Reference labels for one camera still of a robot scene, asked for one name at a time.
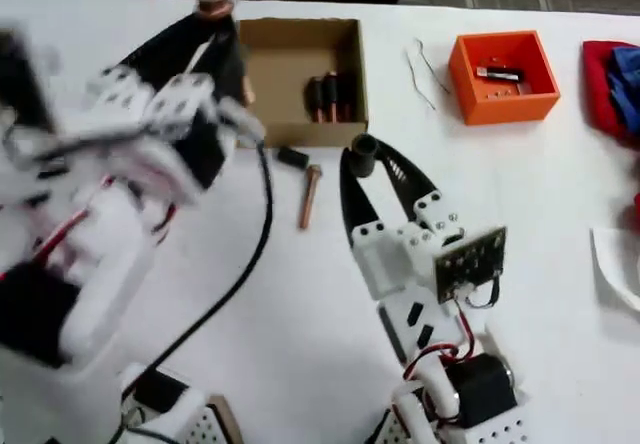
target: copper screw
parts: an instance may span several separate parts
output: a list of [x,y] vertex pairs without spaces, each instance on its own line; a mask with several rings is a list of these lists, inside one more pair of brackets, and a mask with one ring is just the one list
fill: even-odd
[[302,213],[300,214],[300,229],[309,227],[311,207],[313,206],[313,199],[316,196],[316,187],[318,186],[320,177],[322,177],[322,169],[320,166],[314,164],[307,168],[307,192],[304,195]]

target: robotic arm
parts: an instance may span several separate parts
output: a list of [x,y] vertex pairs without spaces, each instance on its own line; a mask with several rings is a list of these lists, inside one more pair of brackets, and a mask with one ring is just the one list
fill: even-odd
[[207,432],[219,427],[208,396],[156,363],[121,374],[119,349],[121,317],[176,208],[198,202],[238,139],[266,166],[262,125],[240,104],[243,66],[222,4],[223,13],[201,6],[91,80],[65,120],[51,111],[26,39],[0,32],[7,444],[154,442],[122,424],[125,388],[124,407],[152,417],[147,433],[182,439],[202,416]]
[[[409,221],[398,229],[379,219],[358,182],[376,161]],[[499,298],[506,228],[470,232],[413,163],[370,135],[343,151],[340,186],[353,255],[405,367],[405,382],[369,442],[529,440],[527,399],[506,347],[486,327],[487,309]],[[478,304],[483,294],[489,300]]]

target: perforated white plate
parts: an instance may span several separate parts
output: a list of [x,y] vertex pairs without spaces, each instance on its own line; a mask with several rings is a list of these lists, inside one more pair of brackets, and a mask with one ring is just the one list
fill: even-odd
[[194,426],[179,439],[184,444],[228,444],[215,413],[205,407]]

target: white table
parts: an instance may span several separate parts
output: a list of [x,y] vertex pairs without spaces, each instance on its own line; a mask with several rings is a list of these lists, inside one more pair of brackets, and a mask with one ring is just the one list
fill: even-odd
[[[58,91],[191,10],[191,0],[0,0],[59,49]],[[493,319],[524,363],[538,442],[637,442],[640,319],[599,283],[589,228],[615,226],[638,187],[636,153],[590,129],[581,103],[585,39],[640,42],[640,18],[428,7],[240,2],[238,18],[362,20],[370,131],[455,199],[467,223],[506,223],[503,295]],[[544,123],[467,128],[454,98],[424,70],[437,111],[416,95],[403,55],[413,37],[441,75],[458,34],[537,29],[562,98]],[[324,168],[308,232],[296,229],[303,182],[274,164],[271,240],[246,288],[169,367],[229,399],[248,443],[361,443],[388,404],[400,367],[352,260],[339,202],[339,150]],[[125,326],[148,361],[217,299],[258,238],[256,160],[240,152],[201,207],[181,212]],[[390,186],[369,186],[390,224]]]

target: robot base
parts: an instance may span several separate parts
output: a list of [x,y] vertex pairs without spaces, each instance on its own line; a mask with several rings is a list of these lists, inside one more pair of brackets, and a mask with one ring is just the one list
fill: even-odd
[[[125,385],[143,367],[125,372]],[[123,404],[128,428],[160,433],[181,444],[243,444],[240,429],[223,396],[205,395],[168,371],[156,371],[139,383]],[[125,432],[118,444],[151,444],[158,440]]]
[[[439,434],[447,444],[523,444],[535,443],[532,438],[528,402],[500,414],[470,429],[444,426]],[[366,444],[409,444],[411,439],[400,421],[389,409],[380,427]]]

